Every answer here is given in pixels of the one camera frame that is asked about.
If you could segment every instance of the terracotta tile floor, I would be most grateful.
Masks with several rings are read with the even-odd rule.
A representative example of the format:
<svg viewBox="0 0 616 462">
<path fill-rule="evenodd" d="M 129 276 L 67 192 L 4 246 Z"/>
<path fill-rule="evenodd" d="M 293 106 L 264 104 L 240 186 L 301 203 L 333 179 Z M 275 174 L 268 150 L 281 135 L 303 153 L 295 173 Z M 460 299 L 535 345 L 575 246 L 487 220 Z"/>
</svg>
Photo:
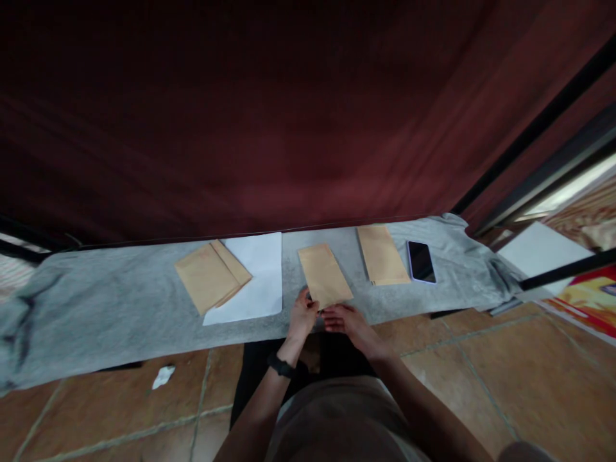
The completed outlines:
<svg viewBox="0 0 616 462">
<path fill-rule="evenodd" d="M 493 457 L 522 439 L 561 461 L 616 460 L 616 348 L 533 304 L 376 329 Z M 210 461 L 241 355 L 224 346 L 10 393 L 0 399 L 0 461 Z M 175 374 L 152 391 L 169 363 Z"/>
</svg>

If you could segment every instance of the black phone screen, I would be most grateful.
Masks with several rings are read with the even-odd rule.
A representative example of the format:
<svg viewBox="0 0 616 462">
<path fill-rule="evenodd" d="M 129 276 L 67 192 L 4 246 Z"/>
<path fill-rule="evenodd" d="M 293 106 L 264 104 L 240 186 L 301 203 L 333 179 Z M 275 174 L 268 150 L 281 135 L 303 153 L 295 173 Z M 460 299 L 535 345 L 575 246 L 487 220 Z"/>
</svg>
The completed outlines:
<svg viewBox="0 0 616 462">
<path fill-rule="evenodd" d="M 414 243 L 409 241 L 409 259 L 411 263 L 411 273 L 414 279 L 436 283 L 436 275 L 432 266 L 430 249 L 426 244 Z"/>
</svg>

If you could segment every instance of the table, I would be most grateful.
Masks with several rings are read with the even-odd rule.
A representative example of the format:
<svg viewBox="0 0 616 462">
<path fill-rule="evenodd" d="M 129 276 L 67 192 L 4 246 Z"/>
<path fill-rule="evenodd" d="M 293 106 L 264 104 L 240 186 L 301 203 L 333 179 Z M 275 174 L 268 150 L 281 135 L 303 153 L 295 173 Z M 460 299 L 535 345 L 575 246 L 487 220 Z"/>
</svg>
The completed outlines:
<svg viewBox="0 0 616 462">
<path fill-rule="evenodd" d="M 327 242 L 368 322 L 508 301 L 515 279 L 487 247 L 446 214 L 388 224 L 408 266 L 406 241 L 430 246 L 438 283 L 372 286 L 354 227 L 283 234 L 283 310 L 276 316 L 202 326 L 173 264 L 206 241 L 59 253 L 19 297 L 0 305 L 0 391 L 120 364 L 286 335 L 304 274 L 297 249 Z"/>
</svg>

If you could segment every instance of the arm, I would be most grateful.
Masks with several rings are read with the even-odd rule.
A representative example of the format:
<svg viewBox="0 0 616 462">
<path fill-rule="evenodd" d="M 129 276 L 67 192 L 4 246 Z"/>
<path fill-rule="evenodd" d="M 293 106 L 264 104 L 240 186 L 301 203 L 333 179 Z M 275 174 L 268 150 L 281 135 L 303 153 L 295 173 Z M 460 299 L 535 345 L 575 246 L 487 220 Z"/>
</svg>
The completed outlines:
<svg viewBox="0 0 616 462">
<path fill-rule="evenodd" d="M 408 421 L 419 446 L 435 461 L 491 461 L 462 422 L 407 369 L 357 309 L 334 305 L 323 311 L 325 330 L 344 332 L 379 375 Z"/>
<path fill-rule="evenodd" d="M 297 365 L 306 337 L 318 315 L 319 302 L 311 302 L 307 295 L 308 289 L 304 289 L 295 300 L 289 333 L 277 353 L 279 359 L 292 367 Z M 287 377 L 268 368 L 255 394 L 225 438 L 215 462 L 262 461 L 265 458 L 289 382 Z"/>
</svg>

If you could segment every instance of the floor tile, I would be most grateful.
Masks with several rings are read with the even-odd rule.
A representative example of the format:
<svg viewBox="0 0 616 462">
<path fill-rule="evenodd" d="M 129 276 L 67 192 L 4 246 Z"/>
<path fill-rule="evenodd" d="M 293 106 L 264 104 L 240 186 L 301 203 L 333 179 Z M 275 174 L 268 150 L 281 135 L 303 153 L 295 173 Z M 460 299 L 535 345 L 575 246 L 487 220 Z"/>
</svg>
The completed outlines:
<svg viewBox="0 0 616 462">
<path fill-rule="evenodd" d="M 496 458 L 514 441 L 456 345 L 439 346 L 402 360 L 413 375 L 458 416 L 492 457 Z"/>
<path fill-rule="evenodd" d="M 451 337 L 440 320 L 432 321 L 425 314 L 377 324 L 373 328 L 398 354 L 421 350 Z"/>
<path fill-rule="evenodd" d="M 233 404 L 235 387 L 242 370 L 243 353 L 244 345 L 221 346 L 210 350 L 210 371 L 202 411 Z"/>
<path fill-rule="evenodd" d="M 616 381 L 616 346 L 610 345 L 555 314 L 547 313 L 546 316 L 563 329 L 600 368 Z"/>
<path fill-rule="evenodd" d="M 69 379 L 41 422 L 22 460 L 69 452 L 196 415 L 207 350 L 146 361 L 142 368 Z M 176 366 L 169 382 L 152 390 L 158 370 Z"/>
<path fill-rule="evenodd" d="M 103 449 L 74 462 L 188 462 L 194 437 L 194 423 Z"/>
<path fill-rule="evenodd" d="M 616 460 L 616 387 L 547 318 L 460 345 L 520 438 L 563 462 Z"/>
<path fill-rule="evenodd" d="M 494 317 L 487 311 L 479 312 L 471 308 L 446 316 L 443 320 L 451 329 L 451 333 L 457 337 L 541 312 L 542 309 L 536 304 L 526 303 Z"/>
<path fill-rule="evenodd" d="M 193 462 L 211 462 L 229 433 L 231 411 L 201 418 L 194 443 Z"/>
<path fill-rule="evenodd" d="M 59 382 L 15 390 L 0 398 L 0 454 L 12 460 Z"/>
</svg>

